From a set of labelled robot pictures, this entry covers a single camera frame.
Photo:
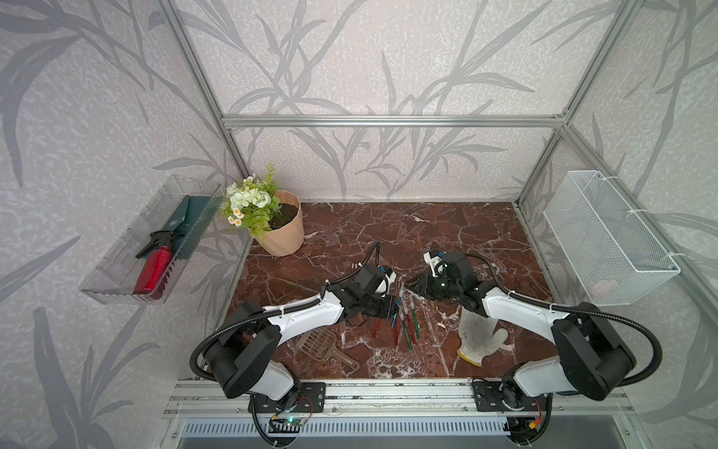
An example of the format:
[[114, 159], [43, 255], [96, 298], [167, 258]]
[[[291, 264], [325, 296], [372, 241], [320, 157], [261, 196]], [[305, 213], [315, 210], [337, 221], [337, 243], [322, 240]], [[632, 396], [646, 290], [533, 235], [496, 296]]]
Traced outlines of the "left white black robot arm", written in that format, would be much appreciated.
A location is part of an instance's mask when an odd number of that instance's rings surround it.
[[319, 293], [280, 306], [249, 302], [227, 325], [192, 351], [189, 366], [201, 379], [222, 387], [226, 398], [261, 395], [287, 408], [300, 400], [301, 381], [273, 360], [282, 344], [320, 327], [331, 327], [358, 314], [390, 319], [398, 300], [390, 294], [396, 273], [386, 266], [364, 265], [339, 282], [326, 282]]

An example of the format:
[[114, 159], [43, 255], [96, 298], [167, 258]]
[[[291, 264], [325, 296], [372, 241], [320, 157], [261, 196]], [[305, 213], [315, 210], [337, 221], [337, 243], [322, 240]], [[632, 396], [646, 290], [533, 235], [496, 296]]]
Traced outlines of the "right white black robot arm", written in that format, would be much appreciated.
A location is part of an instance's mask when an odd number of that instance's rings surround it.
[[[431, 251], [424, 261], [426, 270], [407, 284], [412, 293], [456, 302], [468, 312], [521, 327], [555, 346], [554, 357], [527, 362], [506, 374], [506, 388], [531, 398], [575, 393], [600, 401], [616, 387], [650, 378], [662, 364], [662, 345], [648, 327], [589, 302], [563, 306], [510, 290], [483, 254]], [[648, 340], [652, 355], [642, 370], [636, 369], [637, 359], [615, 330], [617, 324]]]

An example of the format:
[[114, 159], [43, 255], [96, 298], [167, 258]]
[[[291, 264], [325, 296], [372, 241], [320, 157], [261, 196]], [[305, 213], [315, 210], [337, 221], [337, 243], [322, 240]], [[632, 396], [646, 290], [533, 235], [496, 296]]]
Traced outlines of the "blue carving knife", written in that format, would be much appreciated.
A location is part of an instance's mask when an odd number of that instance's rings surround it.
[[396, 307], [394, 310], [395, 313], [393, 315], [392, 325], [391, 325], [392, 328], [394, 328], [396, 326], [396, 320], [398, 319], [399, 312], [402, 310], [401, 301], [402, 301], [403, 294], [404, 294], [404, 284], [402, 282], [399, 285], [399, 289], [398, 289], [398, 298], [396, 299]]

